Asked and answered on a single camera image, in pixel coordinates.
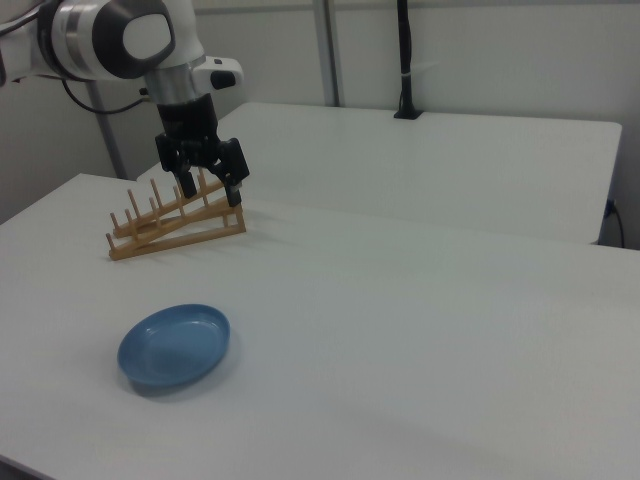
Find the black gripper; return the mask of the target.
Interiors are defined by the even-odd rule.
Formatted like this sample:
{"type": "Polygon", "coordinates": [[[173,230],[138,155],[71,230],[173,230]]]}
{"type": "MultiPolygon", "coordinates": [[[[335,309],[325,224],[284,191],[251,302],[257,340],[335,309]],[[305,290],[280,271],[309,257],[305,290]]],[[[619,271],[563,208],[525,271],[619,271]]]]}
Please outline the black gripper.
{"type": "Polygon", "coordinates": [[[164,128],[155,137],[160,164],[174,176],[183,196],[196,194],[191,167],[203,167],[221,181],[229,206],[240,205],[240,188],[249,176],[249,168],[237,138],[219,139],[211,97],[205,95],[179,105],[158,105],[157,109],[164,128]]]}

